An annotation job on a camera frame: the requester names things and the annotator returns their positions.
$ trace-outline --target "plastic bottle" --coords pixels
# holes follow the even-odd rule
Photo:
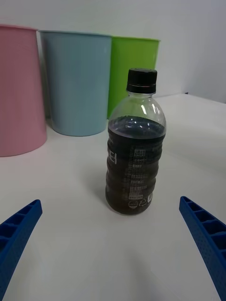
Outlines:
[[[128,97],[112,112],[108,123],[106,199],[122,214],[148,208],[158,173],[166,119],[152,98],[157,71],[130,69]]]

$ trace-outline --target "light blue bucket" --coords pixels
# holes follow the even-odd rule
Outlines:
[[[88,136],[106,126],[110,36],[41,31],[53,129]]]

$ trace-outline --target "white table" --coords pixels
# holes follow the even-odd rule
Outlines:
[[[178,210],[186,195],[226,223],[226,105],[158,99],[168,129],[153,201],[123,216],[105,201],[107,132],[59,135],[0,158],[0,221],[39,198],[43,215],[4,301],[219,301]]]

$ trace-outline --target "plastic bucket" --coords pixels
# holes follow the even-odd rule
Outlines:
[[[53,129],[70,136],[105,130],[111,37],[77,32],[40,32]]]
[[[36,30],[0,25],[0,156],[45,143]]]
[[[159,40],[112,37],[108,117],[117,104],[127,96],[126,85],[129,69],[154,69],[158,46]]]

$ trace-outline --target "green bucket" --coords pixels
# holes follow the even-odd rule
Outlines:
[[[116,105],[127,96],[126,85],[130,68],[154,69],[159,40],[128,37],[112,38],[108,118]]]

